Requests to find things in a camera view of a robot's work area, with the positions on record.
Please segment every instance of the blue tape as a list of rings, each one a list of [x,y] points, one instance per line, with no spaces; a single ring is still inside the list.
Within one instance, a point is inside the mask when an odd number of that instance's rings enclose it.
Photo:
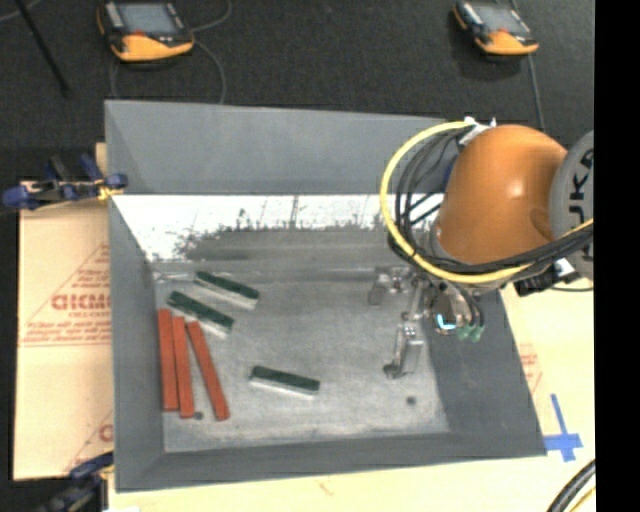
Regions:
[[[555,394],[551,394],[551,402],[553,409],[556,412],[558,423],[560,424],[560,434],[553,434],[544,436],[544,445],[547,451],[559,450],[564,462],[571,462],[576,460],[576,456],[573,452],[576,448],[582,448],[582,440],[578,434],[569,434],[567,425],[564,422],[562,411],[560,410],[560,402]]]

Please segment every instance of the cardboard sheet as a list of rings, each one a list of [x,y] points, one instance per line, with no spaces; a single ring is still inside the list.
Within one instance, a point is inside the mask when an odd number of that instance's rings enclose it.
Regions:
[[[113,447],[107,208],[20,217],[14,479],[66,475]]]

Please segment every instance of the device screen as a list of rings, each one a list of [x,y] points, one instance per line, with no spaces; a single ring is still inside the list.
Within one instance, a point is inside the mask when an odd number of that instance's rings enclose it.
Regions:
[[[146,34],[175,34],[178,29],[164,5],[122,4],[120,16],[130,32],[142,30]]]
[[[512,34],[525,32],[509,10],[497,9],[490,5],[473,5],[473,10],[482,18],[490,32],[504,28]]]

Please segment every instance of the clamp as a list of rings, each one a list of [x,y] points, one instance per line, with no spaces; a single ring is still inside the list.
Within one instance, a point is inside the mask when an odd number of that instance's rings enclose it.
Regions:
[[[43,180],[25,182],[5,190],[2,202],[7,208],[36,210],[43,206],[81,199],[106,199],[129,184],[125,174],[104,176],[95,160],[87,153],[80,156],[80,166],[86,178],[74,180],[62,159],[54,155],[45,165]]]

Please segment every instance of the metal bracket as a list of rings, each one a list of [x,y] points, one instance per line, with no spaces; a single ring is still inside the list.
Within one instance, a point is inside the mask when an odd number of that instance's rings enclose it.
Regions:
[[[420,322],[424,316],[424,289],[428,281],[424,276],[416,275],[411,280],[409,308],[402,313],[403,322],[396,330],[396,344],[393,360],[384,366],[384,372],[390,379],[397,379],[418,368],[422,347],[426,336]]]

